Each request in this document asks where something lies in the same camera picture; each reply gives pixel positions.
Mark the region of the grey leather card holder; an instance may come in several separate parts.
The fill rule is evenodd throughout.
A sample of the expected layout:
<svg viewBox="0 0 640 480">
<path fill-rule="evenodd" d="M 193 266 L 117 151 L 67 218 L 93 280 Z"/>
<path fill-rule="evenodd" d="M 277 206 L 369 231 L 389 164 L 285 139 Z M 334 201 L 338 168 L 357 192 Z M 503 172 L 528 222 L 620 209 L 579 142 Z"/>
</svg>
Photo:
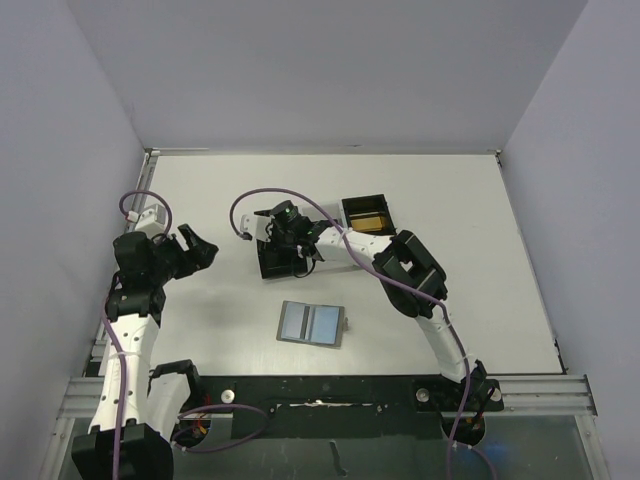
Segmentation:
<svg viewBox="0 0 640 480">
<path fill-rule="evenodd" d="M 276 339 L 296 344 L 340 348 L 347 326 L 344 306 L 284 301 Z"/>
</svg>

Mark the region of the black white three-bin tray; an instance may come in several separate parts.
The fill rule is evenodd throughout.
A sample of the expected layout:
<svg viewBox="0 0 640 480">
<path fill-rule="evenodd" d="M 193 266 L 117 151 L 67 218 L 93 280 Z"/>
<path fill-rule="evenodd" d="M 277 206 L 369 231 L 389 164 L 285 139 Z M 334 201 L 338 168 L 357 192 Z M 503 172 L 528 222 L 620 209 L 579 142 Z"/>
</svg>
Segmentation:
<svg viewBox="0 0 640 480">
<path fill-rule="evenodd" d="M 267 226 L 267 220 L 259 216 L 259 211 L 253 214 L 258 217 L 256 241 L 257 256 L 261 277 L 265 280 L 284 277 L 304 278 L 308 276 L 318 262 L 338 262 L 344 264 L 359 265 L 363 262 L 371 265 L 374 256 L 384 251 L 390 244 L 391 238 L 396 234 L 396 229 L 388 208 L 386 198 L 382 194 L 352 197 L 340 200 L 336 206 L 339 212 L 333 215 L 333 220 L 326 218 L 313 220 L 309 214 L 311 208 L 299 208 L 302 215 L 307 216 L 315 223 L 317 239 L 315 246 L 320 254 L 319 260 L 300 258 L 291 253 L 268 255 L 264 259 L 259 258 L 259 242 L 266 240 L 266 234 L 262 229 Z M 373 215 L 378 213 L 387 218 L 389 225 L 388 235 L 371 235 L 355 231 L 350 226 L 350 217 L 356 215 Z"/>
</svg>

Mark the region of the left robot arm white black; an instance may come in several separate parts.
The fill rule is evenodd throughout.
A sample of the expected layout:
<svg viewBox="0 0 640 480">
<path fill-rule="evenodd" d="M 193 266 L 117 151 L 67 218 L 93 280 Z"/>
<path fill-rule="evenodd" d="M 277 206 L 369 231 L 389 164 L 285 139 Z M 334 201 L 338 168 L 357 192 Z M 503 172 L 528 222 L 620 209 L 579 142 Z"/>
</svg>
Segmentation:
<svg viewBox="0 0 640 480">
<path fill-rule="evenodd" d="M 117 270 L 104 307 L 111 346 L 103 387 L 87 434 L 71 450 L 84 479 L 172 478 L 178 416 L 206 398 L 192 361 L 151 364 L 165 285 L 209 268 L 218 252 L 189 225 L 178 231 L 132 231 L 113 242 Z"/>
</svg>

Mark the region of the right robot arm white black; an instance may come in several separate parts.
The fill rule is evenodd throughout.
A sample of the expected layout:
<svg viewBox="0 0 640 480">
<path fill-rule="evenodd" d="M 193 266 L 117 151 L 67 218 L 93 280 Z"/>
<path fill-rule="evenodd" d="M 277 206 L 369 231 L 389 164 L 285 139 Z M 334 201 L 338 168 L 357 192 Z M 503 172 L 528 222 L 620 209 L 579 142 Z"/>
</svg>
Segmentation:
<svg viewBox="0 0 640 480">
<path fill-rule="evenodd" d="M 422 330 L 447 385 L 448 401 L 456 406 L 501 401 L 499 384 L 487 379 L 484 365 L 452 325 L 446 273 L 422 242 L 408 230 L 372 235 L 341 225 L 324 210 L 319 213 L 323 218 L 312 220 L 289 200 L 256 212 L 258 246 L 293 263 L 350 263 L 372 274 L 391 305 Z"/>
</svg>

